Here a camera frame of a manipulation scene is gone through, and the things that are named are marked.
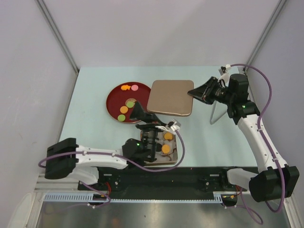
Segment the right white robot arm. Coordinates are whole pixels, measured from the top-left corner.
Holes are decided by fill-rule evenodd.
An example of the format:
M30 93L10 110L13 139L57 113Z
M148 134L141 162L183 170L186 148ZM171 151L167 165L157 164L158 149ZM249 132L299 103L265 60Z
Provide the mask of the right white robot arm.
M205 84L189 90L188 95L205 104L214 102L227 106L229 118L244 134L257 163L258 173L242 168L227 168L219 178L223 190L238 185L250 191L256 202L291 197L300 173L296 166L289 166L271 142L262 125L261 113L248 98L247 76L232 74L228 85L224 80L211 77Z

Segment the metal tongs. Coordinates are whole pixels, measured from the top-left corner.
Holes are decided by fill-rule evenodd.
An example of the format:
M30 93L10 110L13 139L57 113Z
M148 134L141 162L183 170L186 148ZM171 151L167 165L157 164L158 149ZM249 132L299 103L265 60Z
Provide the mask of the metal tongs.
M227 108L223 104L219 102L214 102L212 105L212 111L209 118L209 124L214 125L217 121L219 121L224 115L227 114Z

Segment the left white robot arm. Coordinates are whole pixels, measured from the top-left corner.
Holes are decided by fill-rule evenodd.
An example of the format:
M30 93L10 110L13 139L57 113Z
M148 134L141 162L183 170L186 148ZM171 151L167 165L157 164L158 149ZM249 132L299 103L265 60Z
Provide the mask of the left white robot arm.
M144 166L147 162L154 162L157 136L165 123L155 114L144 111L139 102L135 103L130 119L144 122L135 126L141 131L141 138L128 139L120 149L84 147L76 143L76 138L66 138L49 146L46 159L40 163L45 169L45 178L73 178L99 190L105 184L105 178L99 175L99 167L123 170L129 164Z

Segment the round red plate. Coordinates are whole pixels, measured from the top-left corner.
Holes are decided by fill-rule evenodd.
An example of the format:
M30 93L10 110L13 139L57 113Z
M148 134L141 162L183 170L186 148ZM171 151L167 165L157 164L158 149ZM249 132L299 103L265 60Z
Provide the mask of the round red plate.
M122 91L121 90L122 85L129 85L129 86L138 85L139 88L137 91L132 91L131 89ZM151 92L150 87L148 87L147 85L145 85L143 83L124 82L111 90L111 92L109 93L109 95L106 99L106 109L107 109L109 115L117 121L118 121L117 117L120 114L122 114L120 112L120 108L122 106L126 106L127 102L129 102L129 101L133 101L134 103L138 101L142 105L144 110L147 110L147 103L148 103L148 99L150 96L150 92ZM130 116L133 108L128 108L128 109L129 109L128 112L124 114L126 117L126 120L121 123L126 123L126 124L137 123L138 121L129 119L129 116Z

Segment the gold tin lid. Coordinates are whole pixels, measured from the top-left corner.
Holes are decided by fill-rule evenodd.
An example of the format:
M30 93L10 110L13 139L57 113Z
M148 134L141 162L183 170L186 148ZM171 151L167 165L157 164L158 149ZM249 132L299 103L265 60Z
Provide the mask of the gold tin lid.
M147 111L154 114L186 117L192 113L194 89L191 80L156 80L153 82Z

